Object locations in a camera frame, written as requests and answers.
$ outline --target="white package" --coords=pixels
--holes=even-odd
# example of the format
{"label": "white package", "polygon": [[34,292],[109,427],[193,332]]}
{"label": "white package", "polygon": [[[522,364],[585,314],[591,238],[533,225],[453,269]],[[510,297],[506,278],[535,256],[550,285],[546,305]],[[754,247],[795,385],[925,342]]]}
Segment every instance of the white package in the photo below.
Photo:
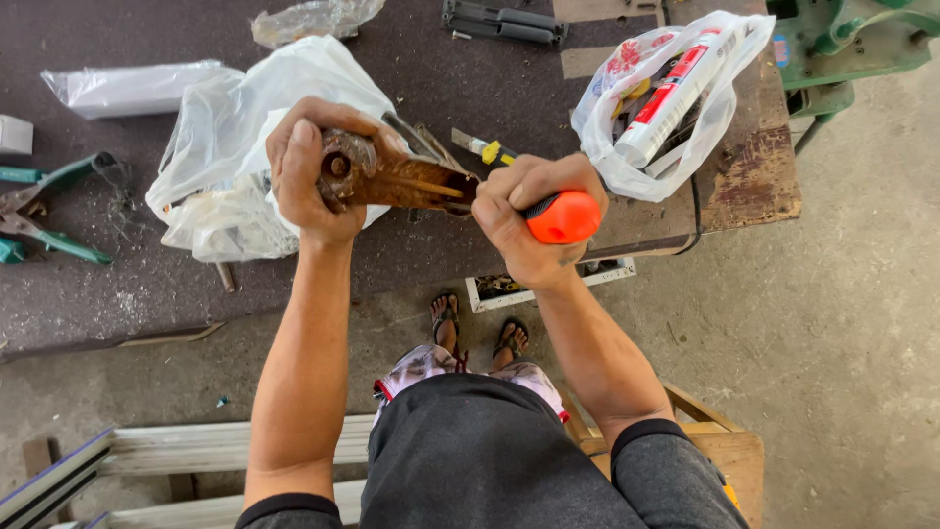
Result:
{"label": "white package", "polygon": [[[267,189],[271,165],[264,142],[305,96],[349,104],[376,120],[395,109],[332,37],[299,40],[248,72],[229,71],[192,85],[146,196],[167,224],[163,244],[189,249],[207,263],[297,251],[291,232],[296,227],[279,220]],[[387,210],[369,206],[366,226]]]}
{"label": "white package", "polygon": [[[598,68],[572,114],[572,128],[581,138],[581,149],[611,191],[659,202],[672,195],[701,166],[728,130],[734,115],[737,97],[731,81],[767,44],[774,22],[771,16],[743,17],[715,11],[686,27],[660,27],[618,47]],[[612,137],[611,115],[620,93],[656,73],[707,29],[718,29],[722,36],[737,33],[746,37],[730,50],[728,59],[706,86],[703,93],[707,96],[689,140],[645,170],[632,167],[626,146],[614,144]]]}
{"label": "white package", "polygon": [[32,154],[33,124],[0,115],[0,154]]}
{"label": "white package", "polygon": [[136,68],[85,68],[39,74],[65,106],[86,120],[165,114],[180,110],[187,87],[220,72],[217,60]]}

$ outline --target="hand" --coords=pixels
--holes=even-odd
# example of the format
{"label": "hand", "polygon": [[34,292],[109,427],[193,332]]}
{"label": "hand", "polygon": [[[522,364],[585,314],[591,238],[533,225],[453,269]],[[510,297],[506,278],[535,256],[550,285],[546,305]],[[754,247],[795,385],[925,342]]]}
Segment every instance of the hand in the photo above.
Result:
{"label": "hand", "polygon": [[302,239],[325,246],[350,244],[366,221],[366,206],[349,206],[334,214],[317,191],[323,159],[322,129],[338,128],[370,136],[379,155],[402,158],[404,142],[388,127],[347,104],[305,97],[268,136],[271,185],[280,214],[301,229]]}
{"label": "hand", "polygon": [[588,241],[566,245],[536,240],[519,213],[558,191],[584,191],[607,213],[607,195],[588,157],[578,153],[551,162],[519,156],[477,187],[473,216],[506,260],[512,278],[530,290],[551,289],[574,273]]}

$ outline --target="yellow utility knife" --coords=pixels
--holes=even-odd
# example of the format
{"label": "yellow utility knife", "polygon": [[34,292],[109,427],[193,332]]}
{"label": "yellow utility knife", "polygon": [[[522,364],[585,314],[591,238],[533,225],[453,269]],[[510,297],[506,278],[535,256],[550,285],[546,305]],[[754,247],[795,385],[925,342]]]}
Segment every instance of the yellow utility knife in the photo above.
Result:
{"label": "yellow utility knife", "polygon": [[498,141],[486,141],[464,134],[457,129],[450,129],[450,141],[469,152],[479,154],[479,157],[483,159],[483,163],[488,166],[508,167],[519,157],[519,154],[503,147]]}

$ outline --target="workbench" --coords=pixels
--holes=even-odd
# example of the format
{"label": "workbench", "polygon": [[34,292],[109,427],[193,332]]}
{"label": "workbench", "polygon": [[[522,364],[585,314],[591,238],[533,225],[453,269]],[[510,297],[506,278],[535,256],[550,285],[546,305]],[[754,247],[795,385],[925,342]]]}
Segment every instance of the workbench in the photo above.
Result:
{"label": "workbench", "polygon": [[[239,289],[226,294],[216,269],[190,252],[160,244],[163,225],[143,197],[176,115],[85,121],[55,99],[39,72],[124,67],[216,58],[245,70],[269,54],[251,39],[248,21],[290,0],[174,3],[55,0],[5,7],[0,32],[5,75],[0,114],[35,125],[34,155],[0,164],[57,168],[98,151],[129,164],[132,204],[116,207],[114,187],[86,178],[47,200],[50,230],[114,256],[109,266],[39,252],[0,267],[0,361],[41,352],[103,348],[211,330],[220,322],[274,313],[287,305],[295,259],[232,266]],[[521,7],[523,0],[503,3]],[[568,126],[590,76],[612,47],[662,25],[687,24],[723,8],[764,13],[755,0],[666,0],[641,9],[622,0],[530,0],[525,8],[572,23],[567,49],[544,50],[495,40],[454,40],[440,25],[440,2],[392,0],[348,47],[400,116],[423,122],[446,145],[451,126],[498,138],[519,152],[558,158],[579,149]],[[799,215],[787,112],[769,49],[735,82],[738,110],[712,157],[672,197],[611,201],[588,259],[674,254],[702,233]],[[473,155],[452,152],[469,170]],[[0,184],[0,193],[15,184]],[[393,209],[356,239],[352,295],[503,271],[472,219]]]}

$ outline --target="left hand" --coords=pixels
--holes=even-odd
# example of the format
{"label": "left hand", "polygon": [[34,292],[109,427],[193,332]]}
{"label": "left hand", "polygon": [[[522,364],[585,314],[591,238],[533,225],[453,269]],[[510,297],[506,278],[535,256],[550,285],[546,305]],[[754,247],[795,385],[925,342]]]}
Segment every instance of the left hand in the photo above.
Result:
{"label": "left hand", "polygon": [[338,128],[369,136],[381,156],[406,156],[398,135],[368,114],[347,104],[305,97],[268,136],[265,142],[271,162],[271,185],[281,215],[301,229],[302,238],[325,246],[349,244],[362,230],[366,206],[349,206],[334,214],[317,191],[323,158],[321,129]]}

